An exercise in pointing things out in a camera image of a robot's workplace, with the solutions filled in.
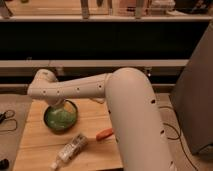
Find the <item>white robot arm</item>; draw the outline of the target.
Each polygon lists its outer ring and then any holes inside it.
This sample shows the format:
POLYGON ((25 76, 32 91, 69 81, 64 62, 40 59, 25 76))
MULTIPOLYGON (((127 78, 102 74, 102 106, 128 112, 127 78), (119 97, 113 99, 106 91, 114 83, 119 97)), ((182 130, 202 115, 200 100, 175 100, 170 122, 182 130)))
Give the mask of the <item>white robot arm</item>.
POLYGON ((27 94, 54 107, 68 98, 105 99, 124 171, 177 171, 156 95, 142 71, 125 67, 60 82, 40 69, 27 94))

